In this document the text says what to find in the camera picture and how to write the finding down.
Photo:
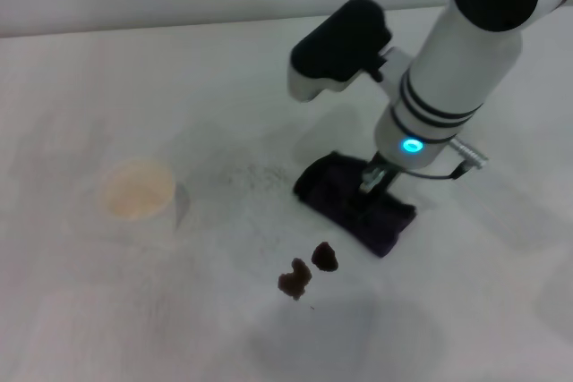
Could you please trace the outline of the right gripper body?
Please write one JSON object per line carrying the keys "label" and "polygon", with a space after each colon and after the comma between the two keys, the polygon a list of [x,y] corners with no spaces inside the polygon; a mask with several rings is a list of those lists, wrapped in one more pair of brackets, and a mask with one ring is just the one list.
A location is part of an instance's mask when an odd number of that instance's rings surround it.
{"label": "right gripper body", "polygon": [[377,152],[362,171],[359,191],[370,197],[379,197],[388,192],[389,187],[402,174],[402,169]]}

